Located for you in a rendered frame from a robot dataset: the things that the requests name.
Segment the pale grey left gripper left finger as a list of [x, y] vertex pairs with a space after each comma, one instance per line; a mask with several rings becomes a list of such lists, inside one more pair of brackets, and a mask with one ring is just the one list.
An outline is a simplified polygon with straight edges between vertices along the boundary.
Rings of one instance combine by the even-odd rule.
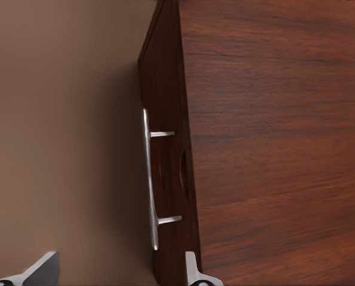
[[60, 256], [49, 251], [23, 273], [0, 279], [0, 286], [57, 286]]

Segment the dark wooden drawer front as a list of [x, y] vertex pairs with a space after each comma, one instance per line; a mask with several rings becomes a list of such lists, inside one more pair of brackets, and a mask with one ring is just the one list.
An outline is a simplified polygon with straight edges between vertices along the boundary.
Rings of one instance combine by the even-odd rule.
[[150, 140], [156, 213], [182, 217], [158, 227], [155, 278], [161, 286], [182, 286], [186, 283], [185, 253], [199, 255], [200, 246], [177, 0], [158, 0], [138, 69], [150, 130], [172, 132]]

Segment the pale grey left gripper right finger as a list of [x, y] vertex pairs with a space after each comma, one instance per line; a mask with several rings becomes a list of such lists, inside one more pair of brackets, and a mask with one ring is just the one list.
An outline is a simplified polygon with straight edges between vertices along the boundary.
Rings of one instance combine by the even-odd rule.
[[222, 280], [201, 273], [198, 270], [196, 255], [193, 251], [185, 252], [187, 286], [224, 286]]

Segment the dark wooden drawer cabinet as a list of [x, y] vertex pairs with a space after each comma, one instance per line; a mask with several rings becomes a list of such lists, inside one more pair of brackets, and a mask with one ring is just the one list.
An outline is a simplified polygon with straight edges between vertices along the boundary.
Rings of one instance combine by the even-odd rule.
[[355, 0], [177, 0], [200, 258], [355, 286]]

